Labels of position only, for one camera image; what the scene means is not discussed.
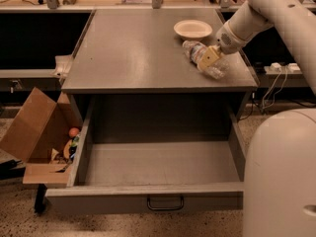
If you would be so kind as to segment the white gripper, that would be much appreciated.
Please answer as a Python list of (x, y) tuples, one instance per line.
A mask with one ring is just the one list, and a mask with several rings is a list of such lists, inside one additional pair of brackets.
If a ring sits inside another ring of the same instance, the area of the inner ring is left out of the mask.
[(232, 21), (227, 21), (215, 35), (218, 45), (210, 45), (201, 49), (201, 57), (197, 68), (204, 72), (208, 67), (221, 58), (224, 54), (232, 54), (239, 51), (247, 44), (248, 32), (245, 27)]

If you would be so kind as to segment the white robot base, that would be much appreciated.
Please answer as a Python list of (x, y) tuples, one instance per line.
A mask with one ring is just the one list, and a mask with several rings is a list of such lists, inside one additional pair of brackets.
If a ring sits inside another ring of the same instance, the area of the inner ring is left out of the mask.
[(243, 237), (316, 237), (316, 111), (265, 120), (247, 153)]

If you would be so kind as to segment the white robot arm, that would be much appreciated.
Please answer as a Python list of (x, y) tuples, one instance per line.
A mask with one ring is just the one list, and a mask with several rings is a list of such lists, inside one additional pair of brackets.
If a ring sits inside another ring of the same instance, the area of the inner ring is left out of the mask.
[(217, 44), (209, 46), (197, 63), (205, 71), (226, 54), (239, 51), (255, 35), (273, 27), (316, 94), (316, 15), (303, 0), (246, 0), (217, 31)]

